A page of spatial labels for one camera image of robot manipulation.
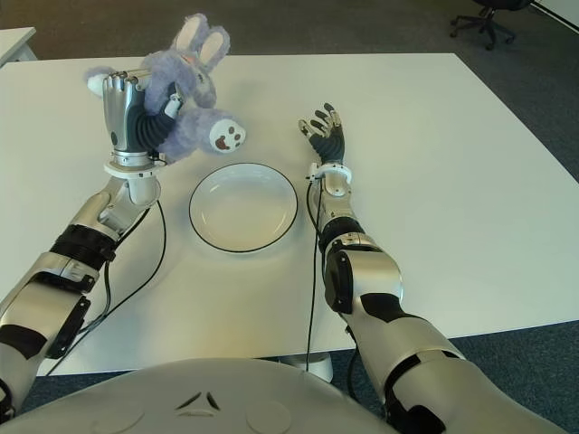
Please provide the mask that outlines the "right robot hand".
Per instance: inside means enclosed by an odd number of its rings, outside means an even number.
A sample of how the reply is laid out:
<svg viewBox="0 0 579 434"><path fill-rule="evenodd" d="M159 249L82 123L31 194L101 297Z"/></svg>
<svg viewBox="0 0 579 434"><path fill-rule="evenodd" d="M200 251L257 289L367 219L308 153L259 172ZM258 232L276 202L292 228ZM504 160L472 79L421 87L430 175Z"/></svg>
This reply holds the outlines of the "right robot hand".
<svg viewBox="0 0 579 434"><path fill-rule="evenodd" d="M339 114L326 102L323 110L316 109L314 115L310 121L299 120L299 131L307 138L322 164L332 162L342 164L346 141Z"/></svg>

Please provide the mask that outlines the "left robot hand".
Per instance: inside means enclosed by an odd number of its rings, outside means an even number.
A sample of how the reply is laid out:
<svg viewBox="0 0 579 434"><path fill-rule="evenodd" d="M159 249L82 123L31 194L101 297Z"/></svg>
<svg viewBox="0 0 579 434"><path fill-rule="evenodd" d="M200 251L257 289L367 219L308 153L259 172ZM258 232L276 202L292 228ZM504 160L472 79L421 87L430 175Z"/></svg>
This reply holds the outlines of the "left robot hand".
<svg viewBox="0 0 579 434"><path fill-rule="evenodd" d="M112 144L112 161L121 167L141 167L160 161L159 147L176 124L183 106L179 87L168 84L162 91L161 108L149 114L145 108L152 72L147 69L115 71L103 80L104 118Z"/></svg>

